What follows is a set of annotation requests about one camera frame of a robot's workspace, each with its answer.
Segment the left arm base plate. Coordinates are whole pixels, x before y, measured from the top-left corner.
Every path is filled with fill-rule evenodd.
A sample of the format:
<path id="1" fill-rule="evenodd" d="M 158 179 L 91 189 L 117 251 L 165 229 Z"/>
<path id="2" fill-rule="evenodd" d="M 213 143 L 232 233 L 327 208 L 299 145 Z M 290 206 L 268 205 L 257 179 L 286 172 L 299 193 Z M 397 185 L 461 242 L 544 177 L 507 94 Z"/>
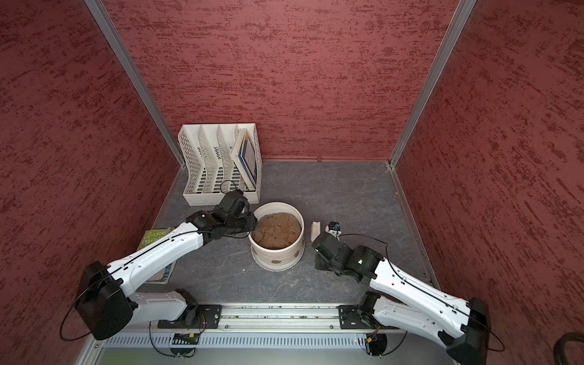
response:
<path id="1" fill-rule="evenodd" d="M 189 304 L 178 319 L 160 320 L 158 329 L 217 329 L 221 319 L 222 305 Z"/>

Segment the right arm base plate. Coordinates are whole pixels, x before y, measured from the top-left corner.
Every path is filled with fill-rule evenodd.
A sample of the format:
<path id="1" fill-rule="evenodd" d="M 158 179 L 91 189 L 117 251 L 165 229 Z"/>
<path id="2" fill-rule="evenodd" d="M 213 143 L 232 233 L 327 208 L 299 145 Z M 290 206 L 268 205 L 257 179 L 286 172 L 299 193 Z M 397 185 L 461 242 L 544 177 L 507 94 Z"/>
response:
<path id="1" fill-rule="evenodd" d="M 341 329 L 363 329 L 363 330 L 377 330 L 377 329 L 397 329 L 397 327 L 380 324 L 367 311 L 360 310 L 358 305 L 340 305 L 338 306 L 339 322 Z"/>

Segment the white ceramic pot with mud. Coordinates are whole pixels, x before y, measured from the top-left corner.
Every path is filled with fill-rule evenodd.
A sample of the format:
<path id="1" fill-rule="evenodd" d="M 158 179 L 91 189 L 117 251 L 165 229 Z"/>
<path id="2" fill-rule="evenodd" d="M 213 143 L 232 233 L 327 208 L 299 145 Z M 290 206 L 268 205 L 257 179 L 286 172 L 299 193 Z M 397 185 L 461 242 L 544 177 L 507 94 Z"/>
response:
<path id="1" fill-rule="evenodd" d="M 296 266 L 304 249 L 304 219 L 292 205 L 272 202 L 254 211 L 258 224 L 250 234 L 252 258 L 263 269 L 283 272 Z"/>

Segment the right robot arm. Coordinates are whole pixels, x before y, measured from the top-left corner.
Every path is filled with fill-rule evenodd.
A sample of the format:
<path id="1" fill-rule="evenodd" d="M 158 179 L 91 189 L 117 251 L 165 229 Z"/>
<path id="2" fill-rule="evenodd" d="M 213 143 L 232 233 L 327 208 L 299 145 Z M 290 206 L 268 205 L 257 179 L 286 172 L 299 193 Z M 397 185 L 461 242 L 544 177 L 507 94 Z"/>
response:
<path id="1" fill-rule="evenodd" d="M 312 243 L 317 267 L 353 278 L 370 291 L 357 306 L 366 327 L 395 327 L 424 337 L 459 364 L 484 364 L 491 337 L 488 305 L 464 300 L 409 275 L 366 246 L 351 248 L 330 233 Z"/>

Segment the white blue scrub brush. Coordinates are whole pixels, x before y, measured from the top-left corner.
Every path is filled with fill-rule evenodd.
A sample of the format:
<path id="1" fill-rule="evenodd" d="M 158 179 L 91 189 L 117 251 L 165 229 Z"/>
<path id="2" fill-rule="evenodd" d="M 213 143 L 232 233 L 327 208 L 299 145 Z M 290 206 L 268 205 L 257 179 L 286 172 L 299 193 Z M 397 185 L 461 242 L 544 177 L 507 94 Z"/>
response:
<path id="1" fill-rule="evenodd" d="M 314 221 L 310 229 L 310 241 L 314 242 L 315 239 L 321 234 L 321 222 Z"/>

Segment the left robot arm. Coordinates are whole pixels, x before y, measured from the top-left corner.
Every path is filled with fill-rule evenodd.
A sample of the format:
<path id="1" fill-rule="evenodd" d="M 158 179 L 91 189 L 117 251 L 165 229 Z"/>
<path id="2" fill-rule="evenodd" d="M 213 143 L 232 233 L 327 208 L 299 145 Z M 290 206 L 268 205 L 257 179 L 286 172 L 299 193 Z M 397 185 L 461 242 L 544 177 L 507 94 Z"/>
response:
<path id="1" fill-rule="evenodd" d="M 243 191 L 224 195 L 212 211 L 197 211 L 166 236 L 107 265 L 95 261 L 82 272 L 72 305 L 97 340 L 129 325 L 177 322 L 191 329 L 202 323 L 197 300 L 184 289 L 141 293 L 139 288 L 181 257 L 223 237 L 242 238 L 257 225 Z"/>

